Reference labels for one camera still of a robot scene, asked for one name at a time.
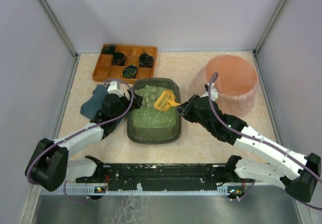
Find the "yellow litter scoop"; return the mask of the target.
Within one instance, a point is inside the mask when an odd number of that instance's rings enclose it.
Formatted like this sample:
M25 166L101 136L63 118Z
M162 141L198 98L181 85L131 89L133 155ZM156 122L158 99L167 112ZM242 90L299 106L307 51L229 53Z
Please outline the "yellow litter scoop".
M171 107L180 106L180 103L176 102L175 99L175 95L172 91L164 90L153 107L159 111L168 111Z

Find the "dark grey litter box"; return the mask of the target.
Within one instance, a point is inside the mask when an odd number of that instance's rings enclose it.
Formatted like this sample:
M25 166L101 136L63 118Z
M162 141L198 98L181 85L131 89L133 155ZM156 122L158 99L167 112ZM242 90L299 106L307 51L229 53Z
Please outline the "dark grey litter box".
M145 85L156 86L171 90L176 98L176 101L180 102L180 90L178 85L168 78L146 78L140 79L133 85L133 90L141 89ZM173 127L167 128L138 128L133 126L132 114L133 111L128 114L127 117L127 135L128 138L136 143L144 144L163 144L177 140L181 135L181 118L177 111L176 124Z

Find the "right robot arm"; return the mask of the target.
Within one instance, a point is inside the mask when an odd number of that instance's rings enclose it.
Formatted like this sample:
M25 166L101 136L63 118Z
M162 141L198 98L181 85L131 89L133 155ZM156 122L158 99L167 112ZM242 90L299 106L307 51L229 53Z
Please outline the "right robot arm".
M176 107L185 120L203 126L213 137L242 148L265 160L258 163L231 157L227 164L241 179L253 179L277 186L298 201L309 203L321 181L321 158L285 148L255 131L236 116L223 114L207 96L194 95Z

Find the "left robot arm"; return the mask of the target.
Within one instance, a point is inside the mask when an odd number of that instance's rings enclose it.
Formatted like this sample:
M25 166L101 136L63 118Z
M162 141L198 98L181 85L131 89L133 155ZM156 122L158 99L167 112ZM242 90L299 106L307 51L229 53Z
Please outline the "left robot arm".
M93 143L107 138L142 99L132 89L129 96L120 90L108 91L100 110L85 127L68 136L40 140L29 160L25 176L29 183L54 191L68 181L94 176L101 162L93 157L72 161L70 158Z

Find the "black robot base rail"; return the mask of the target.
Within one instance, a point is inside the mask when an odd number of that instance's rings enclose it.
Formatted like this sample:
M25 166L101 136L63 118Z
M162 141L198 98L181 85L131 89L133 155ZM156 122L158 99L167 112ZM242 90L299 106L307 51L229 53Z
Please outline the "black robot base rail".
M242 180L224 165L217 164L100 164L90 177L77 183L107 184L109 191L201 191L216 190L222 183Z

